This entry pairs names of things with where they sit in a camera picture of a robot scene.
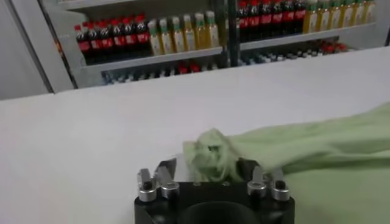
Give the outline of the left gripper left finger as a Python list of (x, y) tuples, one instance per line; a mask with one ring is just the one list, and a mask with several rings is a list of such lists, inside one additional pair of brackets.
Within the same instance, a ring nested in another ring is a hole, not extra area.
[(140, 169), (137, 173), (138, 199), (149, 203), (157, 199), (160, 191), (163, 198), (172, 200), (179, 195), (179, 183), (174, 180), (177, 159), (161, 161), (152, 176), (149, 169)]

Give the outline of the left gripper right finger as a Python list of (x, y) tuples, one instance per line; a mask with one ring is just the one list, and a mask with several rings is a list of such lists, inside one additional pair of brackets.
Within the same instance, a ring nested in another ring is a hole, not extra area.
[(275, 201), (286, 202), (290, 199), (289, 187), (284, 181), (281, 168), (266, 173), (255, 160), (240, 158), (237, 161), (237, 171), (247, 183), (249, 196), (263, 199), (268, 196)]

